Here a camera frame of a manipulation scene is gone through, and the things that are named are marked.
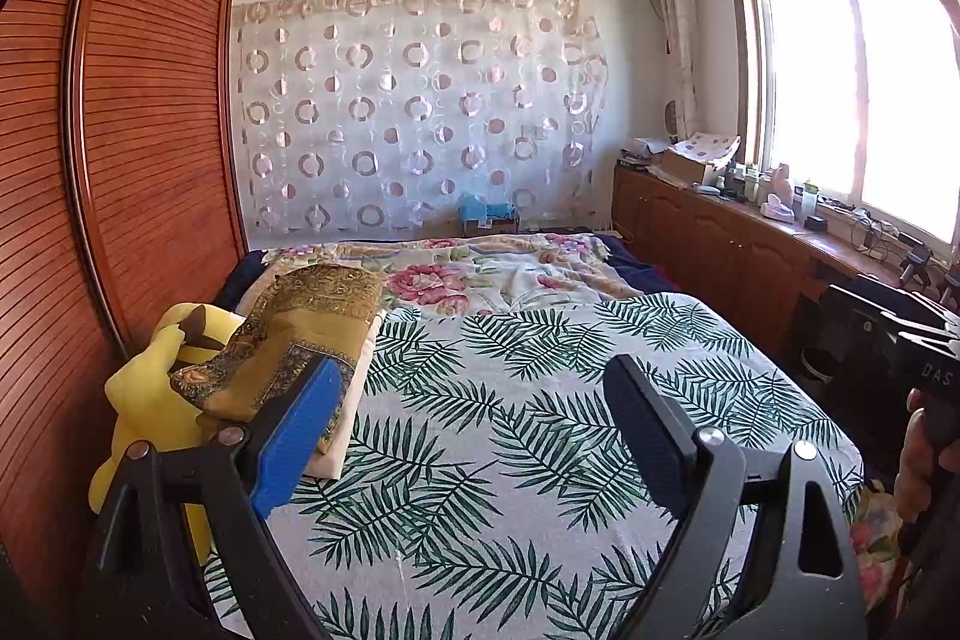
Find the gold patterned cloth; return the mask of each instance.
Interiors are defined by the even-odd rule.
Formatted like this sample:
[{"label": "gold patterned cloth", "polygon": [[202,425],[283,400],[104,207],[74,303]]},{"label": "gold patterned cloth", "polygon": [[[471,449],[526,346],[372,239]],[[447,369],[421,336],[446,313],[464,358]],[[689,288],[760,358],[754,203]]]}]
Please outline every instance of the gold patterned cloth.
[{"label": "gold patterned cloth", "polygon": [[341,404],[317,446],[325,453],[381,289],[376,274],[332,263],[279,277],[227,346],[201,365],[176,370],[170,386],[207,413],[205,428],[210,418],[248,422],[264,402],[290,389],[310,360],[331,357],[340,367]]}]

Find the hand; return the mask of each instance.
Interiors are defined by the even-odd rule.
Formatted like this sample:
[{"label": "hand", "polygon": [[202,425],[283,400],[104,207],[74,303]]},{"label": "hand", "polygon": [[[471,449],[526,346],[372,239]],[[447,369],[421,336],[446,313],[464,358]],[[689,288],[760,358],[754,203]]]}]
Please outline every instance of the hand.
[{"label": "hand", "polygon": [[[894,500],[899,517],[912,524],[930,505],[933,446],[923,430],[923,394],[918,389],[910,391],[906,408],[913,414],[906,427],[901,469],[894,483]],[[939,463],[947,472],[960,473],[960,440],[944,448]]]}]

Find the dark blue fabric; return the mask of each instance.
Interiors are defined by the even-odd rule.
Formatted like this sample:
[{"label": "dark blue fabric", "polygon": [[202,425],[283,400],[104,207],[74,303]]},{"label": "dark blue fabric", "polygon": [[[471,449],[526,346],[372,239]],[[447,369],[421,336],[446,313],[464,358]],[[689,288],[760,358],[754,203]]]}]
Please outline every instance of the dark blue fabric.
[{"label": "dark blue fabric", "polygon": [[656,266],[637,261],[634,254],[624,247],[623,242],[617,237],[608,234],[594,236],[610,250],[607,263],[616,269],[617,274],[628,286],[642,290],[644,293],[673,293],[678,290]]},{"label": "dark blue fabric", "polygon": [[251,250],[246,256],[240,259],[240,263],[234,266],[233,271],[229,273],[227,282],[220,289],[217,297],[210,302],[221,310],[233,311],[243,294],[256,282],[256,279],[264,272],[263,257],[266,250]]}]

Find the window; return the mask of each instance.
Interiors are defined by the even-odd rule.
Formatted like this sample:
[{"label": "window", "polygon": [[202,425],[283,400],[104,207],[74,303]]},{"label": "window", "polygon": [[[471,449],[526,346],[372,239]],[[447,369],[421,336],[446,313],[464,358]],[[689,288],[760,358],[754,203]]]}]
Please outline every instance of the window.
[{"label": "window", "polygon": [[960,58],[938,0],[748,0],[755,160],[790,165],[949,257],[960,199]]}]

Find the white curtain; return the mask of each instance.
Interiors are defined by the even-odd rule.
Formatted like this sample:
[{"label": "white curtain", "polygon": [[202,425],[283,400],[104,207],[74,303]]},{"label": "white curtain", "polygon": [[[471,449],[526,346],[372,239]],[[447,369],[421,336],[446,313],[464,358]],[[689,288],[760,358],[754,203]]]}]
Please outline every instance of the white curtain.
[{"label": "white curtain", "polygon": [[[696,0],[659,0],[659,5],[667,36],[666,102],[673,102],[676,136],[688,139],[704,130],[697,115],[697,95],[693,85],[697,50]],[[674,135],[669,127],[667,133]]]},{"label": "white curtain", "polygon": [[233,18],[248,235],[457,232],[473,194],[592,220],[607,59],[582,0],[288,0]]}]

